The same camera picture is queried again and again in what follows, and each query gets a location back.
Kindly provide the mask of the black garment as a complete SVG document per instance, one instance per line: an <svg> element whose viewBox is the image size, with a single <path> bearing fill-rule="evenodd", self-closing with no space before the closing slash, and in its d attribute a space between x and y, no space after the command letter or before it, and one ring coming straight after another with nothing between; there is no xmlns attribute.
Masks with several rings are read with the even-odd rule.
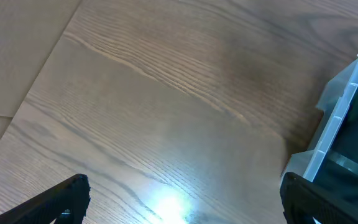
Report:
<svg viewBox="0 0 358 224"><path fill-rule="evenodd" d="M313 183L358 208L358 118L341 128Z"/></svg>

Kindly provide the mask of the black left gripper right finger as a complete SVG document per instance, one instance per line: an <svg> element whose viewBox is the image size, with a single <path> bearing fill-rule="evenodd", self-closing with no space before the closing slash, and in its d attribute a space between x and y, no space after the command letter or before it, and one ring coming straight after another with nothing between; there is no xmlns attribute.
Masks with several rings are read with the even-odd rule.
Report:
<svg viewBox="0 0 358 224"><path fill-rule="evenodd" d="M283 176L280 196L288 224L358 224L358 208L294 172Z"/></svg>

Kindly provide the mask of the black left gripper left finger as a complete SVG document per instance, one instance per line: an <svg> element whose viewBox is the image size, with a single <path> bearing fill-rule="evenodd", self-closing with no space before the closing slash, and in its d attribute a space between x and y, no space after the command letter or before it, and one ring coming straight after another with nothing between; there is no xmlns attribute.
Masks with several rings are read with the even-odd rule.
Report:
<svg viewBox="0 0 358 224"><path fill-rule="evenodd" d="M82 224L91 200L90 190L87 175L76 174L0 214L0 224Z"/></svg>

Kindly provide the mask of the clear plastic storage bin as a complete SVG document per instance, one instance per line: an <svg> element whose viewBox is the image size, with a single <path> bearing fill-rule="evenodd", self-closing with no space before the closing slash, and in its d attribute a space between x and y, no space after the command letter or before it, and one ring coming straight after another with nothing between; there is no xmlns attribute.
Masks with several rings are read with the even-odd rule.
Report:
<svg viewBox="0 0 358 224"><path fill-rule="evenodd" d="M294 172L312 182L329 152L332 143L346 117L351 101L358 89L358 54L350 63L332 78L320 96L316 108L323 111L323 118L305 152L293 154L284 173Z"/></svg>

